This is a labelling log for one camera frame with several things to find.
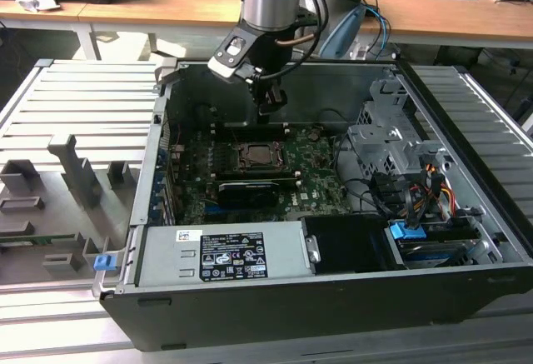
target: gray holder block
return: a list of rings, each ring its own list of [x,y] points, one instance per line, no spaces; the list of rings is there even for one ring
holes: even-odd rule
[[[44,202],[37,197],[15,197],[0,200],[0,212],[9,214],[10,212],[32,212],[42,210]]]
[[[47,254],[42,261],[42,266],[53,277],[61,277],[76,274],[81,267],[81,263],[72,253]]]
[[[91,186],[96,185],[98,180],[97,180],[96,174],[92,170],[91,162],[89,162],[89,160],[87,158],[80,158],[79,161],[80,161],[80,164],[82,165],[83,176],[87,177],[87,179],[91,183]],[[63,181],[67,185],[68,190],[71,190],[72,189],[72,185],[68,181],[67,174],[62,172],[61,176],[63,178]]]
[[[82,255],[83,255],[83,259],[85,260],[87,265],[90,268],[94,268],[94,262],[96,261],[97,256],[102,254],[102,253],[105,253],[105,252],[108,252],[108,251],[112,251],[112,250],[114,250],[114,247],[113,247],[111,239],[109,237],[106,237],[106,240],[103,243],[103,249],[102,249],[101,252],[96,247],[96,245],[94,244],[92,239],[88,238],[87,241],[85,242],[85,247],[83,248],[83,254]]]
[[[83,259],[90,268],[94,267],[94,262],[97,259],[97,256],[101,254],[97,246],[94,244],[92,239],[89,237],[85,242],[85,247],[83,248]]]
[[[110,162],[107,167],[107,179],[111,189],[135,186],[135,178],[127,162]]]
[[[57,156],[65,169],[67,184],[76,190],[83,206],[95,207],[99,196],[92,190],[94,172],[89,167],[84,167],[75,150],[76,137],[74,135],[56,135],[48,143],[48,151]]]
[[[31,179],[38,176],[29,160],[8,160],[0,172],[0,180],[13,195],[29,193],[32,190]]]
[[[85,239],[81,233],[76,233],[73,237],[52,239],[53,246],[58,249],[79,249],[85,245]]]
[[[18,223],[0,223],[0,237],[25,237],[32,235],[35,227],[30,221]]]

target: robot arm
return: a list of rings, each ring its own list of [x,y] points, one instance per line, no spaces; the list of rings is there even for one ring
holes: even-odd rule
[[[267,116],[286,104],[280,89],[281,76],[311,56],[328,24],[329,12],[341,20],[361,0],[242,0],[241,19],[216,50],[209,68],[227,82],[244,80],[258,106]],[[295,37],[303,27],[317,26],[313,34]],[[313,41],[302,59],[290,67],[292,48]]]

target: desk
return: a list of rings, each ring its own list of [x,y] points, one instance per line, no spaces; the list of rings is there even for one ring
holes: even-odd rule
[[[531,5],[494,0],[379,0],[379,4],[392,25],[391,42],[533,49]],[[59,12],[33,14],[14,2],[0,2],[0,20],[7,27],[74,31],[86,57],[99,59],[96,31],[146,32],[154,50],[158,32],[223,36],[240,11],[239,0],[115,0],[108,5],[62,6]],[[361,40],[371,40],[377,29],[376,20],[366,20]]]
[[[378,0],[391,42],[533,48],[530,4],[495,0]]]

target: paper sheet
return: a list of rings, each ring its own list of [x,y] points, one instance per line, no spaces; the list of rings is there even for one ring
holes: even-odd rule
[[[56,2],[56,0],[15,0],[20,4],[25,10],[29,12],[38,12],[43,10],[53,10],[56,8],[61,8]]]

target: metal side panel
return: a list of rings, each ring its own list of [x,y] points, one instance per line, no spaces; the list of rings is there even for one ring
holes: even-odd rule
[[[152,62],[56,60],[36,67],[0,119],[0,171],[29,158],[41,171],[61,171],[47,145],[56,134],[77,137],[93,169],[126,160],[140,168],[157,93]]]
[[[453,67],[413,67],[501,185],[533,221],[533,142],[466,73]],[[422,115],[416,116],[436,137]]]
[[[481,364],[530,362],[533,353],[532,292],[502,297],[460,324],[155,353],[134,350],[83,282],[3,292],[0,287],[0,359],[21,364]]]

